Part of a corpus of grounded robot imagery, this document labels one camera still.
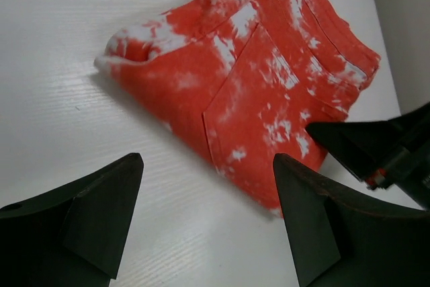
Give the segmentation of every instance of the wall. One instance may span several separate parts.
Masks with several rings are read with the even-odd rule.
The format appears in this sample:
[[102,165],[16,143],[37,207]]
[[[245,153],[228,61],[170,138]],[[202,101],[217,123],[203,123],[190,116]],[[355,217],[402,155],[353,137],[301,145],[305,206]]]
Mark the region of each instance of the wall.
[[376,0],[403,113],[430,101],[430,0]]

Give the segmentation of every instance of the black plastic part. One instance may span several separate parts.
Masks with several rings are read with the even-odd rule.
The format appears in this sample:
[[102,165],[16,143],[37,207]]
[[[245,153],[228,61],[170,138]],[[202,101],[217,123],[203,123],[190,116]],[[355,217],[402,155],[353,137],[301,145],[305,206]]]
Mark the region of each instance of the black plastic part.
[[116,279],[143,162],[130,154],[0,209],[2,286],[106,287]]
[[388,121],[316,122],[306,130],[371,189],[396,184],[430,210],[430,104]]
[[423,287],[430,213],[361,194],[276,155],[276,184],[300,287]]

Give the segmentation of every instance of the white tabletop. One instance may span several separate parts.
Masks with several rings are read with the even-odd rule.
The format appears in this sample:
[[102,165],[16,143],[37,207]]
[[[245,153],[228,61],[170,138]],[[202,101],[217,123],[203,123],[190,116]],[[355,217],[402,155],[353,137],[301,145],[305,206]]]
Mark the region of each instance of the white tabletop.
[[[120,27],[184,1],[0,0],[0,205],[139,152],[144,178],[111,286],[296,287],[283,220],[219,178],[93,68]],[[374,0],[331,1],[382,55],[350,120],[398,115]],[[367,193],[332,158],[322,172]],[[377,196],[415,206],[395,188]]]

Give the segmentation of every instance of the red bleached jeans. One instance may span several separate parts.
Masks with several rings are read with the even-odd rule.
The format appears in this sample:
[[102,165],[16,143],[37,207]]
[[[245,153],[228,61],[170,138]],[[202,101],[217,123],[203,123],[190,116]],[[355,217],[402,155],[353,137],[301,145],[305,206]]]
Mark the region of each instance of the red bleached jeans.
[[305,126],[344,121],[379,60],[328,0],[193,0],[120,30],[95,65],[280,215],[274,155],[318,170]]

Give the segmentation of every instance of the back pocket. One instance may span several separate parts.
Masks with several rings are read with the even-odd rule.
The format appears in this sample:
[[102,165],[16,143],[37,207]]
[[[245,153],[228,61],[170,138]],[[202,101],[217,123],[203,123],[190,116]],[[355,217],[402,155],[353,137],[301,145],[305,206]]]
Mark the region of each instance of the back pocket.
[[309,122],[346,117],[309,94],[262,25],[203,113],[218,172],[268,209],[279,207],[274,155],[287,153],[317,168],[325,152],[304,127]]

